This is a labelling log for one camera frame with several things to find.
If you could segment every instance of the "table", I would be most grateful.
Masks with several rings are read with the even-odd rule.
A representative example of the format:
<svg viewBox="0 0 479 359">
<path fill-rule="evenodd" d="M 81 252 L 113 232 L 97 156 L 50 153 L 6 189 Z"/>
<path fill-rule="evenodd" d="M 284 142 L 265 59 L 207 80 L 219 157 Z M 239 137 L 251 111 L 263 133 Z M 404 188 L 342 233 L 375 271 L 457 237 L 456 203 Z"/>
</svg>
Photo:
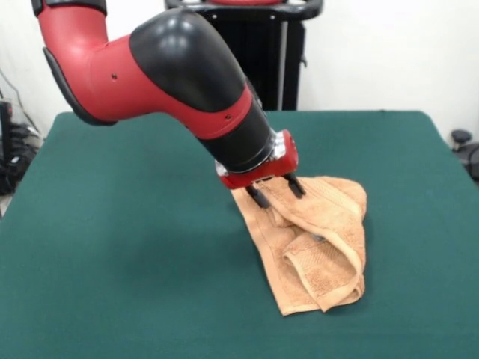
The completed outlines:
<svg viewBox="0 0 479 359">
<path fill-rule="evenodd" d="M 152 114 L 60 114 L 0 225 L 0 358 L 477 358 L 479 191 L 415 111 L 278 112 L 368 193 L 366 293 L 281 317 L 213 161 Z"/>
</svg>

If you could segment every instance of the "folded towel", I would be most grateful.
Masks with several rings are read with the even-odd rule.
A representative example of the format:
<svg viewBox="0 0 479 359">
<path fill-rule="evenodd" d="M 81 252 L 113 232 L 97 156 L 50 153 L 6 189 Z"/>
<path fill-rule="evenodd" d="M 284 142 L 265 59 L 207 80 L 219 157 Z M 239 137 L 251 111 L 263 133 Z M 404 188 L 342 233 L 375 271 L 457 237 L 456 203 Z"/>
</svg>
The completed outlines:
<svg viewBox="0 0 479 359">
<path fill-rule="evenodd" d="M 271 203 L 261 209 L 241 188 L 232 191 L 283 316 L 326 312 L 364 294 L 367 196 L 357 182 L 299 177 L 298 200 L 282 178 L 257 185 Z"/>
</svg>

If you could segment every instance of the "black cable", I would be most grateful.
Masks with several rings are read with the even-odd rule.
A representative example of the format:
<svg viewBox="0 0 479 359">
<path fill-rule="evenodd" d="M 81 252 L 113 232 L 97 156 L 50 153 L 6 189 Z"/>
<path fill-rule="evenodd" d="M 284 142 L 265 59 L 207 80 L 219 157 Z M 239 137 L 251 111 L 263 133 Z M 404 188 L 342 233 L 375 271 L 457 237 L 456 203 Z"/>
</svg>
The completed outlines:
<svg viewBox="0 0 479 359">
<path fill-rule="evenodd" d="M 469 152 L 469 155 L 467 156 L 468 172 L 471 175 L 471 177 L 472 177 L 472 156 L 477 151 L 479 151 L 479 144 L 476 147 L 474 147 L 474 149 L 471 152 Z"/>
<path fill-rule="evenodd" d="M 25 115 L 25 117 L 27 118 L 28 122 L 33 126 L 33 128 L 35 129 L 35 131 L 37 131 L 38 133 L 40 133 L 40 130 L 38 129 L 37 125 L 35 125 L 35 122 L 30 118 L 30 116 L 28 116 L 28 114 L 26 113 L 24 107 L 23 107 L 23 103 L 22 103 L 22 98 L 20 97 L 20 92 L 18 91 L 18 89 L 10 82 L 10 80 L 8 79 L 8 77 L 4 74 L 3 70 L 1 69 L 0 67 L 0 76 L 5 80 L 5 82 L 7 82 L 7 85 L 10 86 L 12 88 L 12 90 L 15 92 L 16 94 L 16 98 L 17 98 L 17 101 L 18 101 L 18 104 L 20 106 L 20 108 L 22 109 L 23 111 L 23 114 Z"/>
</svg>

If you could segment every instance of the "white wall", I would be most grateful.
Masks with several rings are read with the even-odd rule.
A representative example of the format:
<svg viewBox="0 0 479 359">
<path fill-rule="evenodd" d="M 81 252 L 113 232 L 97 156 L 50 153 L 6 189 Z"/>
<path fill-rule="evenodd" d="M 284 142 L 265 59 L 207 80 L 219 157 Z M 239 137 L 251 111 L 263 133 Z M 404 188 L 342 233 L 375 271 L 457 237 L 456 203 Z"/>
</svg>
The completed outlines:
<svg viewBox="0 0 479 359">
<path fill-rule="evenodd" d="M 163 10 L 162 0 L 108 6 L 110 38 Z M 299 109 L 418 109 L 444 137 L 462 127 L 479 138 L 478 19 L 478 0 L 326 0 L 322 16 L 306 23 Z M 0 44 L 0 67 L 48 131 L 70 109 L 46 65 L 29 0 L 0 0 Z M 1 79 L 0 86 L 13 96 Z"/>
</svg>

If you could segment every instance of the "green tablecloth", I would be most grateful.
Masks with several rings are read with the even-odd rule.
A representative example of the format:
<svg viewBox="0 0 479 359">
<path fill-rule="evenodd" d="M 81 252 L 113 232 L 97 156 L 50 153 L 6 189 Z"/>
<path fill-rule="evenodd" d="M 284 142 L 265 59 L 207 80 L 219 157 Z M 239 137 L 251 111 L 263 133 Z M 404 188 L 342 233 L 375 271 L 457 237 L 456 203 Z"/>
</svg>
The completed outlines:
<svg viewBox="0 0 479 359">
<path fill-rule="evenodd" d="M 273 113 L 298 175 L 367 190 L 366 293 L 281 317 L 170 117 L 60 115 L 0 225 L 0 358 L 479 358 L 479 191 L 418 112 Z"/>
</svg>

